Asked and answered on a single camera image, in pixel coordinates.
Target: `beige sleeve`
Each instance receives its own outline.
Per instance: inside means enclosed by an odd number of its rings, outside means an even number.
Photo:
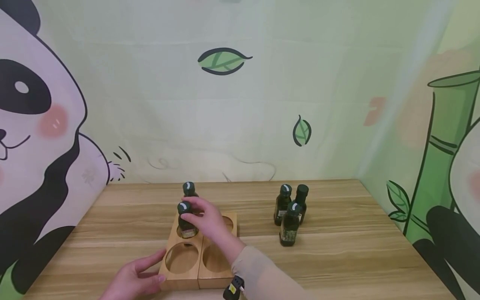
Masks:
[[[232,264],[232,272],[245,281],[248,300],[313,300],[298,283],[263,253],[247,246]]]

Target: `panda paw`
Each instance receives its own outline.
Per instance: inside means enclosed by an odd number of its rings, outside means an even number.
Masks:
[[[108,162],[108,169],[110,170],[110,182],[125,179],[125,170],[119,164],[114,164],[110,161]]]

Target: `panda eye patch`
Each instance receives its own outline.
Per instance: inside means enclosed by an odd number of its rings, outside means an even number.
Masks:
[[[13,60],[0,60],[0,109],[37,115],[50,109],[50,90],[31,69]]]

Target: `bamboo stalk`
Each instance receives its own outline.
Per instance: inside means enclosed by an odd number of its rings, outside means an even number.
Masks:
[[[433,87],[433,106],[428,138],[411,209],[403,233],[414,243],[432,240],[426,216],[434,206],[455,207],[450,191],[450,168],[458,145],[472,123],[475,98],[480,84],[480,71],[437,79]]]

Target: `leaf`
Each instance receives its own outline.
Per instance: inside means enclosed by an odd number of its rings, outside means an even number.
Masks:
[[[390,213],[388,216],[390,217],[390,219],[400,223],[404,223],[407,221],[407,215],[399,210]]]
[[[198,64],[202,70],[214,75],[229,75],[240,70],[245,60],[253,58],[246,57],[235,49],[215,48],[208,50],[198,58]]]
[[[302,147],[308,144],[310,137],[312,136],[312,128],[310,124],[303,120],[299,115],[299,120],[293,127],[293,141],[297,146]]]
[[[387,192],[390,202],[402,213],[408,214],[410,211],[410,200],[407,192],[397,183],[387,181]]]

